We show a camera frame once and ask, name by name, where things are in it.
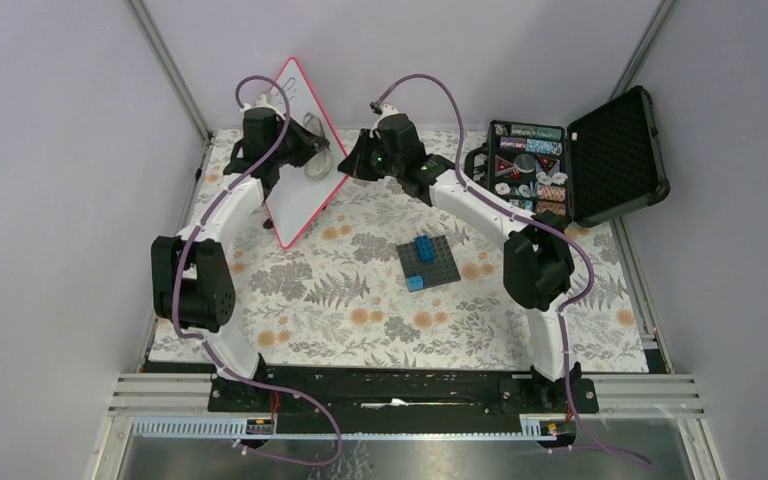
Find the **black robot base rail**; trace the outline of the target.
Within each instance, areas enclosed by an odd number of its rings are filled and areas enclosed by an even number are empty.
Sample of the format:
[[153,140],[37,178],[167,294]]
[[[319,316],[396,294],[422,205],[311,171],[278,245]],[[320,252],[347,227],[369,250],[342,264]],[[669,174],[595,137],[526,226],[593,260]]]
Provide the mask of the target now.
[[214,376],[211,413],[263,413],[280,434],[507,434],[520,416],[566,419],[599,411],[595,386],[573,369],[572,386],[535,372],[264,365],[257,381],[278,394]]

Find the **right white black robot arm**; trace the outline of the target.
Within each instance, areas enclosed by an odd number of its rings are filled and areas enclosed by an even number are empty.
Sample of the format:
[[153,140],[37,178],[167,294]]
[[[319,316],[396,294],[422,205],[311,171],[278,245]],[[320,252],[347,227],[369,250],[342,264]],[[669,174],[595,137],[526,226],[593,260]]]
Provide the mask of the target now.
[[556,310],[575,266],[559,230],[561,218],[533,217],[485,193],[453,161],[429,153],[403,113],[383,116],[373,128],[361,130],[337,168],[362,181],[393,178],[405,194],[455,216],[501,250],[504,289],[524,309],[534,341],[526,391],[543,410],[573,413],[573,387],[581,372]]

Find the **red framed whiteboard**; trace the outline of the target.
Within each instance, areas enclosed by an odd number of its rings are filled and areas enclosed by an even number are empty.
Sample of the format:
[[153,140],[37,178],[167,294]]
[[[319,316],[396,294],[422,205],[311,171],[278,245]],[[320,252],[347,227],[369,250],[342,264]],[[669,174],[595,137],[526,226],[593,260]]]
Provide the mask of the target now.
[[279,245],[288,249],[301,237],[313,220],[328,205],[347,180],[347,175],[337,170],[347,151],[337,134],[307,73],[295,57],[289,57],[276,77],[289,100],[292,118],[302,123],[308,113],[318,119],[329,141],[332,167],[324,177],[309,177],[302,168],[285,166],[280,179],[265,200],[266,212],[273,223]]

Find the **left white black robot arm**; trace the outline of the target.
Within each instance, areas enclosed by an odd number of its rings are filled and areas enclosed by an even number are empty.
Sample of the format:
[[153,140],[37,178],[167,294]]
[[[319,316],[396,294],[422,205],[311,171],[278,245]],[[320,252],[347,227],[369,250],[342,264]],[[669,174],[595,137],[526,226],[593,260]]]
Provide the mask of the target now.
[[219,376],[235,381],[232,398],[248,411],[267,404],[271,387],[258,376],[262,356],[228,325],[237,305],[228,250],[241,222],[277,186],[281,170],[329,158],[330,147],[319,115],[296,118],[272,106],[245,105],[241,136],[210,203],[178,234],[159,236],[150,248],[156,315],[170,321],[179,338],[197,342]]

